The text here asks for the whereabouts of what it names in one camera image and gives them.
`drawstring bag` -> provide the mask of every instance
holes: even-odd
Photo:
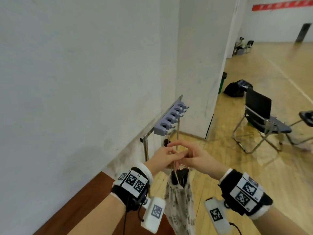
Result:
[[[194,200],[189,182],[189,169],[172,171],[168,177],[164,213],[176,235],[195,235]]]

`trash bin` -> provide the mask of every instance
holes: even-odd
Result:
[[[222,80],[221,80],[221,85],[219,86],[219,91],[218,93],[220,94],[223,88],[224,80],[227,78],[227,73],[223,72]]]

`hand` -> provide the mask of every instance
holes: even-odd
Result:
[[[153,157],[144,164],[151,171],[151,174],[155,176],[170,163],[182,159],[184,156],[186,156],[186,152],[178,153],[174,148],[161,147],[155,152]]]
[[[216,180],[220,180],[227,172],[228,168],[226,166],[213,158],[205,150],[201,149],[198,144],[178,140],[169,143],[167,146],[173,147],[177,145],[188,148],[188,150],[185,151],[186,157],[178,160],[180,164],[192,167]]]

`door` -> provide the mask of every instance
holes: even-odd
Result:
[[[305,23],[303,24],[301,30],[300,30],[300,33],[296,39],[296,42],[302,42],[304,40],[304,37],[306,36],[310,26],[311,26],[312,23]]]

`black chair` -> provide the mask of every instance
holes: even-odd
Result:
[[[283,134],[289,134],[292,130],[289,126],[276,119],[276,117],[271,116],[271,107],[271,99],[260,93],[257,93],[254,90],[248,89],[246,94],[245,114],[233,131],[233,139],[235,139],[235,141],[239,144],[239,146],[244,150],[245,153],[254,153],[254,151],[264,141],[268,142],[277,151],[281,151],[281,149],[279,149],[272,142],[270,142],[267,137],[271,134],[278,134],[279,143],[280,145],[282,145]],[[244,118],[246,118],[248,122],[258,130],[258,133],[262,137],[262,140],[250,152],[248,152],[235,137],[235,132],[241,125],[241,122],[244,120]]]
[[[251,53],[251,48],[253,46],[254,40],[249,40],[245,49],[246,49],[246,54]]]
[[[303,121],[307,126],[313,127],[313,110],[301,111],[301,112],[299,112],[299,116],[300,116],[301,119],[300,119],[299,121],[297,121],[297,122],[291,124],[290,127],[293,126],[293,125],[295,125],[295,124],[297,124],[297,123],[300,123],[300,122],[302,122],[302,121]],[[303,140],[303,141],[301,141],[301,142],[295,143],[295,142],[293,142],[293,141],[291,140],[291,138],[289,137],[289,135],[287,135],[287,138],[288,138],[289,142],[290,142],[292,145],[298,145],[298,144],[301,144],[301,143],[304,143],[304,142],[306,142],[306,141],[309,141],[309,140],[312,140],[312,139],[313,139],[313,137],[311,137],[311,138],[307,138],[306,140]]]

